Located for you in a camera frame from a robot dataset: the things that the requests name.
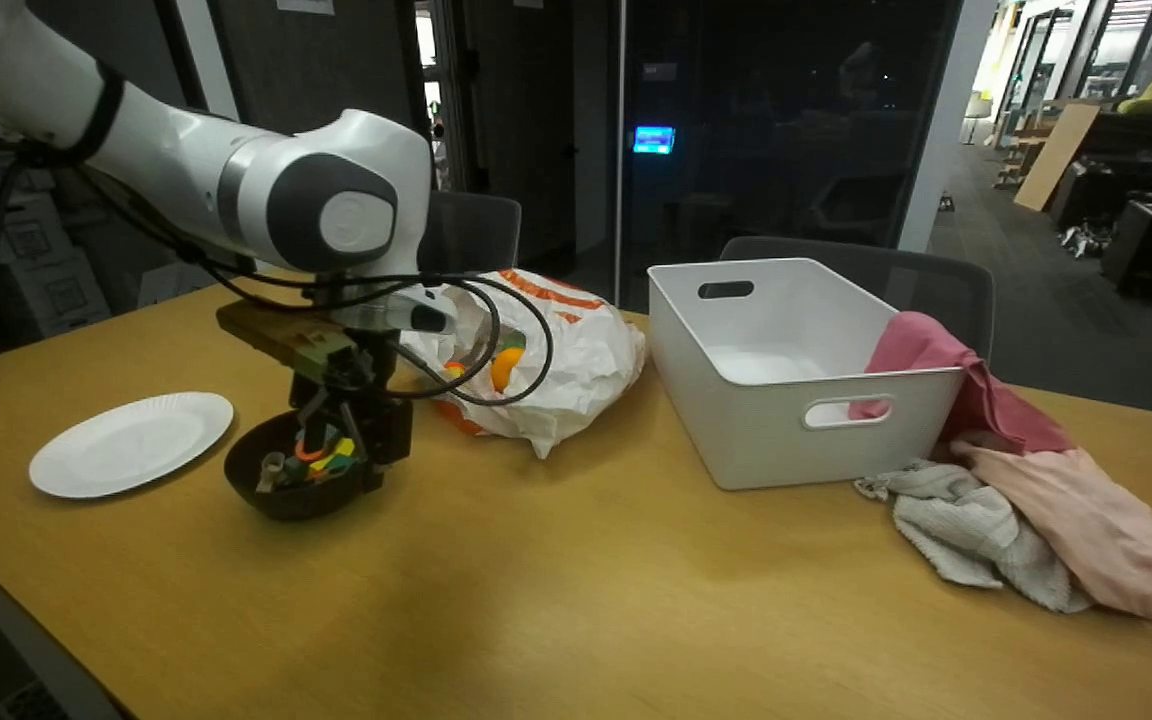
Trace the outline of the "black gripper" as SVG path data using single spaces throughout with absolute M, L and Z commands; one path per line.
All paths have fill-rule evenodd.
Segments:
M 386 393 L 391 372 L 391 333 L 327 333 L 292 374 L 288 400 L 299 420 L 339 420 L 372 464 L 396 464 L 410 449 L 410 403 Z

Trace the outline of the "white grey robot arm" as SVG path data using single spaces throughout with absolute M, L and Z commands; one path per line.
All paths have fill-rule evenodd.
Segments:
M 32 165 L 86 165 L 187 240 L 310 273 L 353 357 L 321 389 L 377 464 L 406 454 L 410 403 L 383 393 L 396 292 L 415 285 L 432 202 L 427 144 L 361 108 L 310 133 L 264 133 L 156 99 L 0 0 L 0 128 Z

